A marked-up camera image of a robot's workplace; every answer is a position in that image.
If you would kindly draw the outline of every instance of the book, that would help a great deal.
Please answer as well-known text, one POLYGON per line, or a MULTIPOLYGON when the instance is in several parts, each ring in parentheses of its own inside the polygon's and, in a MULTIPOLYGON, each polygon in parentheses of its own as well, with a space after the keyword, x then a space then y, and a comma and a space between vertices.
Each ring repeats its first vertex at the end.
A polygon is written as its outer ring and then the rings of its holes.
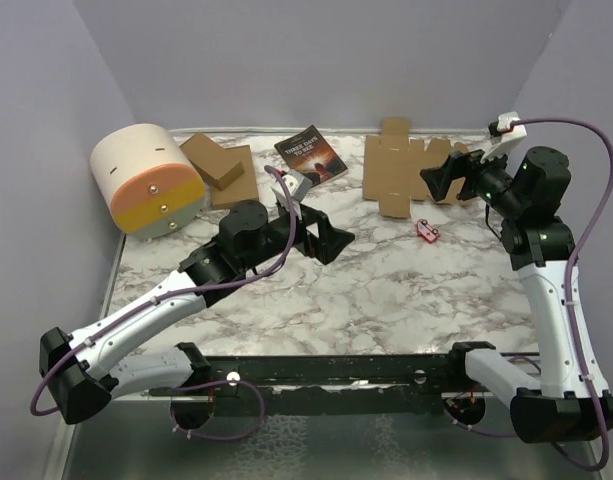
POLYGON ((321 133, 311 125, 297 135, 275 144, 289 168, 320 185, 348 172, 348 167, 321 133))

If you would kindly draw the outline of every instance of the gray wall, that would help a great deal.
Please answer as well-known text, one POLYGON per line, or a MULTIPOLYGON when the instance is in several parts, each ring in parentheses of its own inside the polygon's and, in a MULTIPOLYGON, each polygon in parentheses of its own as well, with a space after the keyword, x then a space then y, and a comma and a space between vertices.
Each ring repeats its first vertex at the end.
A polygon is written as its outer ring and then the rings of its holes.
POLYGON ((481 128, 567 0, 75 0, 139 121, 481 128))
POLYGON ((0 480, 41 478, 38 339, 95 318, 118 233, 88 154, 132 114, 67 0, 0 0, 0 480))
MULTIPOLYGON (((613 0, 574 0, 535 65, 515 107, 520 116, 568 115, 594 122, 613 140, 613 0)), ((577 127, 528 127, 530 145, 567 153, 573 181, 561 215, 577 237, 606 183, 608 160, 593 134, 577 127)), ((580 259, 588 328, 613 391, 613 196, 580 259)))

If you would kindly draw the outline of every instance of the marble tabletop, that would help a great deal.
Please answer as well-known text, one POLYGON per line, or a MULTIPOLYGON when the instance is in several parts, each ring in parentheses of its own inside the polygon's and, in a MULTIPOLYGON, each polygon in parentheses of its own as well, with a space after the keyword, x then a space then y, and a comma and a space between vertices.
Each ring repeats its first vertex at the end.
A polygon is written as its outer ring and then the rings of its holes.
MULTIPOLYGON (((271 218, 272 179, 263 166, 282 166, 273 145, 286 137, 213 137, 226 147, 250 145, 260 201, 271 218)), ((528 301, 484 224, 483 203, 415 203, 412 219, 382 217, 376 202, 362 200, 365 137, 326 138, 349 173, 312 190, 304 204, 325 211, 333 226, 353 232, 356 240, 327 266, 292 251, 281 272, 182 320, 135 354, 160 353, 178 342, 194 342, 206 355, 435 353, 463 340, 490 341, 500 351, 536 351, 528 301), (439 241, 427 244, 416 236, 418 218, 440 230, 439 241)), ((467 145, 481 140, 449 138, 467 145)), ((162 281, 217 233, 225 213, 206 208, 190 225, 151 242, 127 237, 110 311, 162 281)))

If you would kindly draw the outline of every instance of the small red object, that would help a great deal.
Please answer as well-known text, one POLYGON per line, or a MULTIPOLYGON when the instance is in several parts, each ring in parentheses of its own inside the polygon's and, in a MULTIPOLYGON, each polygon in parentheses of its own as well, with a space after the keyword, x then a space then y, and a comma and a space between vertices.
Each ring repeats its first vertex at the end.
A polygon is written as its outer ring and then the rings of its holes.
POLYGON ((428 243, 435 243, 439 238, 439 231, 430 225, 427 220, 417 220, 417 236, 422 237, 428 243))

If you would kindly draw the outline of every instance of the brown box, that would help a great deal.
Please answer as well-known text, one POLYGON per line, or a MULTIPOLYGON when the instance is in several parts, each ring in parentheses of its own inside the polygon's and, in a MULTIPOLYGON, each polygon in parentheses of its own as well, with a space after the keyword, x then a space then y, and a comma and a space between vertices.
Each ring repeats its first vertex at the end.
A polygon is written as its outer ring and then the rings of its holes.
POLYGON ((244 173, 236 156, 220 147, 203 133, 196 133, 180 148, 195 166, 202 179, 215 188, 223 190, 244 173))
POLYGON ((385 217, 410 218, 410 197, 402 193, 385 193, 379 197, 379 213, 385 217))
MULTIPOLYGON (((464 144, 451 146, 450 140, 440 138, 431 139, 428 148, 424 148, 423 140, 409 140, 409 129, 410 122, 406 119, 386 118, 380 136, 366 137, 364 199, 381 201, 384 194, 407 193, 412 200, 428 200, 430 192, 419 172, 442 165, 452 150, 468 151, 464 144)), ((463 183, 463 179, 455 180, 446 198, 439 203, 468 203, 457 200, 463 183)))
POLYGON ((211 186, 210 196, 215 210, 231 208, 241 200, 259 200, 255 167, 253 166, 253 156, 250 153, 250 147, 244 145, 242 147, 227 148, 225 151, 242 165, 244 173, 223 190, 218 190, 211 186))

